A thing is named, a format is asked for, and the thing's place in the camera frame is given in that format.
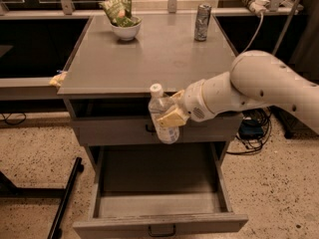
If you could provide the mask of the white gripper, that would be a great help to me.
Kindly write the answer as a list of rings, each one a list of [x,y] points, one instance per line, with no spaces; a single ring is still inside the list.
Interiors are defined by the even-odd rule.
[[[189,118],[202,122],[215,117],[203,98],[202,87],[204,80],[192,83],[185,90],[178,91],[171,98],[175,104],[181,108],[171,108],[157,118],[157,122],[162,127],[176,127],[186,125]]]

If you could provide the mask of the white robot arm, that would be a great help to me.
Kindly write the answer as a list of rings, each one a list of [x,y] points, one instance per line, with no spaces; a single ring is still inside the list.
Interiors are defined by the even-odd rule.
[[[276,106],[319,133],[319,86],[262,51],[238,55],[229,71],[195,82],[173,97],[175,104],[157,119],[164,127]]]

